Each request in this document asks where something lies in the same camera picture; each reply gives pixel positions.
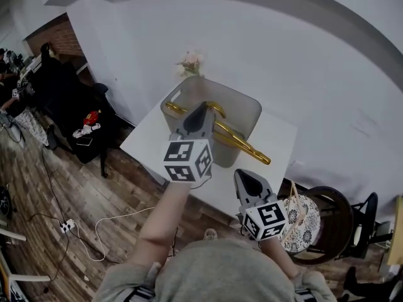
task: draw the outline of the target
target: red object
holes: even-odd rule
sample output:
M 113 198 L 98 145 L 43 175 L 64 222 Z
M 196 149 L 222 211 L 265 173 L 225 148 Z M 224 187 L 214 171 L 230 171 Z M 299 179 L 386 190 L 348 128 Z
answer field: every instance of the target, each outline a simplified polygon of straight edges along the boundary
M 85 125 L 94 125 L 98 121 L 98 113 L 101 111 L 91 111 L 84 119 Z

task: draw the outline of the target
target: power strip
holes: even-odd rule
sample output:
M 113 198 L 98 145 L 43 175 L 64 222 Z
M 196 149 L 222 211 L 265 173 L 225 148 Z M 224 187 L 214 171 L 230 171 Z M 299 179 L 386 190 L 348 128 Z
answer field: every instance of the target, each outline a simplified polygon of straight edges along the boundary
M 76 227 L 76 225 L 74 224 L 74 220 L 69 219 L 60 226 L 60 230 L 62 231 L 62 233 L 67 233 L 69 230 L 72 230 L 74 227 Z

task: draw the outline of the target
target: gray sleeve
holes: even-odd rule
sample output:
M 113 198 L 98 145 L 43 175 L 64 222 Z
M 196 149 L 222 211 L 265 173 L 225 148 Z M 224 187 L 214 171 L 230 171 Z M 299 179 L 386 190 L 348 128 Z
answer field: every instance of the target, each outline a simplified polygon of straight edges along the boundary
M 293 283 L 296 289 L 309 289 L 318 302 L 336 302 L 336 298 L 320 272 L 312 271 L 300 274 L 293 280 Z
M 96 292 L 93 302 L 123 301 L 122 293 L 126 289 L 142 285 L 149 270 L 149 267 L 130 263 L 110 267 Z

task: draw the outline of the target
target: gray shirt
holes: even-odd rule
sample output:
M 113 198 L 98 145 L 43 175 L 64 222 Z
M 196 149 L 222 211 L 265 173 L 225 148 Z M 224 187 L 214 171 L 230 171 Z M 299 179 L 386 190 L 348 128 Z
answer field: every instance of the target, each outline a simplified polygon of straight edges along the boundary
M 121 302 L 132 288 L 148 286 L 158 302 L 308 301 L 296 293 L 300 289 L 309 289 L 318 302 L 336 302 L 321 273 L 301 274 L 291 282 L 270 258 L 233 240 L 191 243 L 151 282 L 149 272 L 130 263 L 109 268 L 93 301 Z

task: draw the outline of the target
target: white cable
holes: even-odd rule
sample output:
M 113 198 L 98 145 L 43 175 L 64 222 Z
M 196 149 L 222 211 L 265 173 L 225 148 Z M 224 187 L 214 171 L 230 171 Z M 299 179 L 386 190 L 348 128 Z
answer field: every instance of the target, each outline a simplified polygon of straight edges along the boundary
M 100 221 L 102 221 L 102 220 L 107 220 L 107 219 L 115 219 L 115 218 L 120 218 L 120 217 L 127 217 L 127 216 L 131 216 L 131 215 L 136 215 L 136 214 L 138 214 L 138 213 L 142 213 L 143 211 L 150 210 L 150 209 L 154 209 L 154 208 L 155 208 L 155 207 L 146 208 L 146 209 L 143 209 L 143 210 L 140 210 L 140 211 L 136 211 L 135 213 L 131 213 L 131 214 L 127 214 L 127 215 L 122 215 L 122 216 L 101 218 L 100 220 L 98 220 L 98 221 L 96 222 L 96 224 L 95 224 L 95 234 L 96 234 L 96 236 L 98 237 L 99 244 L 101 244 L 101 248 L 102 248 L 102 252 L 103 252 L 103 258 L 102 258 L 102 259 L 93 259 L 91 256 L 89 256 L 88 249 L 87 249 L 86 245 L 84 244 L 84 242 L 82 241 L 82 239 L 81 239 L 81 237 L 80 237 L 80 229 L 79 229 L 79 227 L 78 227 L 78 224 L 77 224 L 76 222 L 74 222 L 74 224 L 77 226 L 77 236 L 78 236 L 79 240 L 81 241 L 82 245 L 84 246 L 84 248 L 86 249 L 86 252 L 87 252 L 88 257 L 89 257 L 91 260 L 95 261 L 95 262 L 101 262 L 101 261 L 104 260 L 105 257 L 106 257 L 105 249 L 103 248 L 102 241 L 101 241 L 101 239 L 100 239 L 100 237 L 99 237 L 98 231 L 96 230 L 96 227 L 98 226 L 98 224 L 99 224 Z

